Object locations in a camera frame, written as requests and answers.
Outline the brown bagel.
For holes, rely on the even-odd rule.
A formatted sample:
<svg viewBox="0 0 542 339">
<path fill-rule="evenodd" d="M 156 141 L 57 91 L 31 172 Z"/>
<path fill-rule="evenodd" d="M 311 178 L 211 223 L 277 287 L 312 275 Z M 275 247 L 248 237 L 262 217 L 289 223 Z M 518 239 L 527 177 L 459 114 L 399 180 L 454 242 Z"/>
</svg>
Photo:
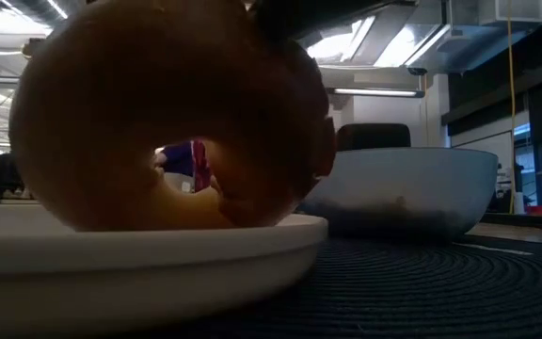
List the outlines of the brown bagel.
<svg viewBox="0 0 542 339">
<path fill-rule="evenodd" d="M 330 174 L 321 74 L 241 0 L 95 0 L 29 60 L 9 140 L 24 183 L 81 231 L 265 227 Z M 154 156 L 200 140 L 210 185 Z"/>
</svg>

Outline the long fluorescent ceiling light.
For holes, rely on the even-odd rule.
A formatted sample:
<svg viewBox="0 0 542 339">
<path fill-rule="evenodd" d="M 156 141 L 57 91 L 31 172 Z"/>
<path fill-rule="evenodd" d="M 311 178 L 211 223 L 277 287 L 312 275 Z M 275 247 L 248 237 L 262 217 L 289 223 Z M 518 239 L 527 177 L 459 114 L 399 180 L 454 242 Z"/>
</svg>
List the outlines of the long fluorescent ceiling light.
<svg viewBox="0 0 542 339">
<path fill-rule="evenodd" d="M 424 91 L 403 89 L 355 89 L 355 88 L 327 88 L 328 94 L 348 96 L 376 96 L 376 97 L 402 97 L 422 98 Z"/>
</svg>

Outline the person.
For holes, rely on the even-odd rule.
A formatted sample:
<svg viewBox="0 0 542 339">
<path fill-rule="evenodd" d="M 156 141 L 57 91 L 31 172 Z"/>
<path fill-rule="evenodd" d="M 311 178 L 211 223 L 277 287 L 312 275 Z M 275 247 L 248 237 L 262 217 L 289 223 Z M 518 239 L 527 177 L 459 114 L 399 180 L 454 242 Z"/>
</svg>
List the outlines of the person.
<svg viewBox="0 0 542 339">
<path fill-rule="evenodd" d="M 186 141 L 180 144 L 165 146 L 154 156 L 154 164 L 165 173 L 176 173 L 192 177 L 194 163 L 192 144 Z"/>
</svg>

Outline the blue translucent bowl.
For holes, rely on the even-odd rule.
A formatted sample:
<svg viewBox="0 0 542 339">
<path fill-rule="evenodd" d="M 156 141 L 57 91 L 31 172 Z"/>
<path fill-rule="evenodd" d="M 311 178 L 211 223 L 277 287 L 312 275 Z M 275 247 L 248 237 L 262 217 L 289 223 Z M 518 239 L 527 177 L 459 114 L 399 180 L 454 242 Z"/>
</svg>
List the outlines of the blue translucent bowl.
<svg viewBox="0 0 542 339">
<path fill-rule="evenodd" d="M 477 150 L 341 151 L 297 209 L 325 218 L 333 236 L 451 241 L 485 214 L 497 171 L 497 155 Z"/>
</svg>

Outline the white ceiling unit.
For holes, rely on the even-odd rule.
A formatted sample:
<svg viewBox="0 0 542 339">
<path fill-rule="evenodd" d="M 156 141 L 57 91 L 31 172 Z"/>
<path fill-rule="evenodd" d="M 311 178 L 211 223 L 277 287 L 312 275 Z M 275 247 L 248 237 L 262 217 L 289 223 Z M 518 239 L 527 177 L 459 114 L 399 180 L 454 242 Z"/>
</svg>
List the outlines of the white ceiling unit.
<svg viewBox="0 0 542 339">
<path fill-rule="evenodd" d="M 479 25 L 542 24 L 542 0 L 478 0 Z"/>
</svg>

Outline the round dark woven placemat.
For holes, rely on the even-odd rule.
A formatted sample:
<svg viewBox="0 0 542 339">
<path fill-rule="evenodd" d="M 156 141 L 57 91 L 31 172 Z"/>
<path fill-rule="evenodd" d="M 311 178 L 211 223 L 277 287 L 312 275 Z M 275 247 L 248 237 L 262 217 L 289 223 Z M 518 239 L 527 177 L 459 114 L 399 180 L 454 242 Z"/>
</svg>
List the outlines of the round dark woven placemat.
<svg viewBox="0 0 542 339">
<path fill-rule="evenodd" d="M 123 339 L 542 339 L 542 244 L 333 238 L 311 273 L 262 302 Z"/>
</svg>

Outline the white round plate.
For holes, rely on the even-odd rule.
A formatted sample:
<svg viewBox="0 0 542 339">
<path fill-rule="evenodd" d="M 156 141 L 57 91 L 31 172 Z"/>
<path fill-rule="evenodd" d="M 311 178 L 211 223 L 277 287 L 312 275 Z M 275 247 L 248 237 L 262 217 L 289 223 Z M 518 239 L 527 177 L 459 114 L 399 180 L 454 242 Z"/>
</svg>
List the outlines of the white round plate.
<svg viewBox="0 0 542 339">
<path fill-rule="evenodd" d="M 0 204 L 0 337 L 128 331 L 266 299 L 299 281 L 323 218 L 265 228 L 72 230 L 37 204 Z"/>
</svg>

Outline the black aluminium table frame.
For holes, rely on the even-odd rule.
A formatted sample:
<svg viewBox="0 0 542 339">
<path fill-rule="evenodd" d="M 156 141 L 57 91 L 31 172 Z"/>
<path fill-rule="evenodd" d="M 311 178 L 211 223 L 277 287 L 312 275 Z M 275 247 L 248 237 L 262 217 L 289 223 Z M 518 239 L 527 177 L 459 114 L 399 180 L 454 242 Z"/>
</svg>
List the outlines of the black aluminium table frame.
<svg viewBox="0 0 542 339">
<path fill-rule="evenodd" d="M 542 229 L 542 216 L 485 213 L 481 218 L 481 221 L 483 223 Z"/>
</svg>

